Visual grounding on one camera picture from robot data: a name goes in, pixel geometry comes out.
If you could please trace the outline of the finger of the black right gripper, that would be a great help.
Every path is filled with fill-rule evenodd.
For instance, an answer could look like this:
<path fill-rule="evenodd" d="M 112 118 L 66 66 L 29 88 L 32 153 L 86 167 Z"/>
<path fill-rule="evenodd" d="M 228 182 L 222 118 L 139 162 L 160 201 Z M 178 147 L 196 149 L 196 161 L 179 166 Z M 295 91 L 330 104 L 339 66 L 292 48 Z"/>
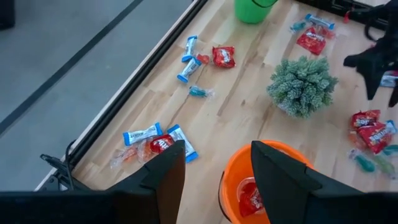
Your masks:
<path fill-rule="evenodd" d="M 389 82 L 391 84 L 394 84 L 394 89 L 393 92 L 391 94 L 390 100 L 389 100 L 389 104 L 388 107 L 392 108 L 397 104 L 398 101 L 398 96 L 397 96 L 397 69 L 395 69 L 388 78 Z"/>
<path fill-rule="evenodd" d="M 356 72 L 362 75 L 366 86 L 367 99 L 372 100 L 386 71 L 383 48 L 374 46 L 360 54 L 349 55 L 344 59 L 343 65 L 355 68 Z"/>

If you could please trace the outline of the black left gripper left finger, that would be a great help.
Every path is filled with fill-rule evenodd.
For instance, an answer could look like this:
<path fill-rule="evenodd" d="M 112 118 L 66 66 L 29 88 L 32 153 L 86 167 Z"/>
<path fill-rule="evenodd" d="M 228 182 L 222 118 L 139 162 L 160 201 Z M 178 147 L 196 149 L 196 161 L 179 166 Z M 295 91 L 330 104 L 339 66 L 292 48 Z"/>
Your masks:
<path fill-rule="evenodd" d="M 185 183 L 185 141 L 165 151 L 109 190 L 116 217 L 113 223 L 176 223 Z"/>

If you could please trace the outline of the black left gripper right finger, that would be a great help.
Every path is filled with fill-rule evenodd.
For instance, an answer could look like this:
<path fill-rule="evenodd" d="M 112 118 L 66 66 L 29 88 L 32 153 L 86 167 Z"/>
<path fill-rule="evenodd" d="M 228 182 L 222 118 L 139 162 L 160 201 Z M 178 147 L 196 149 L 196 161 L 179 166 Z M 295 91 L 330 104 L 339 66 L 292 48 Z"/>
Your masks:
<path fill-rule="evenodd" d="M 349 223 L 363 192 L 260 141 L 251 143 L 254 178 L 271 223 Z"/>

